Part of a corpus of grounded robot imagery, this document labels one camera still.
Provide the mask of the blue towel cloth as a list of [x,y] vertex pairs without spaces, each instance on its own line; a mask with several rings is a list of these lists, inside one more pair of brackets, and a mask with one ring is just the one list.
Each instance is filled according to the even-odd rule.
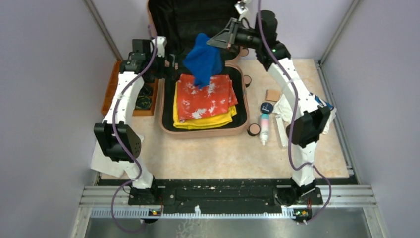
[[220,48],[207,45],[208,39],[210,37],[205,33],[199,33],[193,48],[183,60],[183,65],[194,76],[194,85],[199,89],[208,86],[211,77],[220,74],[223,69]]

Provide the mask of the pink suitcase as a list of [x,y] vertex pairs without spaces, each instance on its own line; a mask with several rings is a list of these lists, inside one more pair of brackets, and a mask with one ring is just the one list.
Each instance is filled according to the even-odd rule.
[[150,0],[148,11],[158,35],[165,36],[165,53],[170,67],[164,81],[160,115],[163,131],[176,139],[233,136],[245,131],[249,123],[249,107],[246,84],[240,67],[239,46],[220,49],[220,59],[224,64],[222,74],[227,74],[238,99],[235,106],[237,115],[227,125],[214,129],[181,129],[174,124],[175,83],[182,74],[190,74],[183,64],[187,54],[194,48],[196,40],[206,46],[208,39],[225,29],[231,18],[239,18],[234,7],[235,0]]

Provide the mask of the red white cloth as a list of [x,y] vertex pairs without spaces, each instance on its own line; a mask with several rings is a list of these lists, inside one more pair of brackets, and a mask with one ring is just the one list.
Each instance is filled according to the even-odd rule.
[[192,75],[182,74],[175,84],[174,121],[187,123],[206,118],[232,119],[237,114],[238,100],[229,75],[210,78],[207,86],[194,85]]

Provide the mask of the yellow cloth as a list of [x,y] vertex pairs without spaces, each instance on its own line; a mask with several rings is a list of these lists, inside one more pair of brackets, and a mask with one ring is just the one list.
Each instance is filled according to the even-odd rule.
[[193,130],[193,129],[211,129],[211,128],[218,128],[229,123],[233,122],[232,119],[222,119],[219,120],[217,117],[206,118],[199,121],[188,121],[187,123],[183,124],[180,122],[174,121],[174,114],[173,114],[173,126],[177,129],[186,129],[186,130]]

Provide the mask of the white cloth under left arm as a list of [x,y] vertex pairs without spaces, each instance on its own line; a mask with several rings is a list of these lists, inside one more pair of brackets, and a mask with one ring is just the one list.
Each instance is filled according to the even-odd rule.
[[130,158],[129,161],[115,162],[110,157],[105,156],[98,141],[95,143],[91,169],[101,173],[101,178],[103,179],[134,179],[140,173],[139,166]]

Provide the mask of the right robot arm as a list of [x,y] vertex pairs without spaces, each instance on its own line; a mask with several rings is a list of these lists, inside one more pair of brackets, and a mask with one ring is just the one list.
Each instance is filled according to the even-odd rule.
[[257,60],[280,85],[292,108],[286,127],[288,157],[293,173],[291,187],[280,190],[277,201],[284,206],[304,204],[315,193],[315,150],[330,116],[330,108],[321,106],[300,80],[287,47],[277,39],[278,21],[275,13],[260,10],[254,28],[231,18],[224,29],[207,40],[207,45],[221,49],[240,46],[254,49]]

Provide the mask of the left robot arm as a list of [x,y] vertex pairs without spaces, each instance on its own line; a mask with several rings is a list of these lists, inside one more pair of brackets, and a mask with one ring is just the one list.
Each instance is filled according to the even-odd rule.
[[94,125],[94,134],[102,155],[95,159],[108,160],[101,173],[129,177],[129,204],[153,205],[159,192],[155,177],[140,160],[142,137],[131,127],[133,112],[141,89],[143,77],[148,73],[164,72],[166,37],[135,39],[128,59],[123,60],[117,70],[116,91],[110,109],[100,123]]

